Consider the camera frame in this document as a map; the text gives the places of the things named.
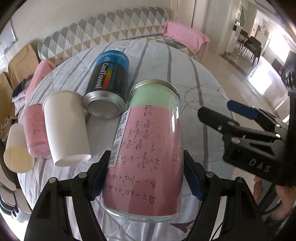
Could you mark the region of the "person right hand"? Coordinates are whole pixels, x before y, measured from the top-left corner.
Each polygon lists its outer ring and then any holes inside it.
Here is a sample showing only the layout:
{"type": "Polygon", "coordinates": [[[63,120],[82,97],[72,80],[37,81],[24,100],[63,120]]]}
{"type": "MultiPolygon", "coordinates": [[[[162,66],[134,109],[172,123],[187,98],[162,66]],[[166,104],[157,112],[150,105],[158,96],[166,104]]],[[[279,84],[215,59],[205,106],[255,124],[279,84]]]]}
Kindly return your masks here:
{"type": "MultiPolygon", "coordinates": [[[[257,201],[262,192],[262,178],[255,176],[254,178],[253,197],[257,201]]],[[[284,220],[295,203],[295,186],[276,185],[276,193],[281,200],[281,204],[271,213],[270,218],[274,221],[284,220]]]]}

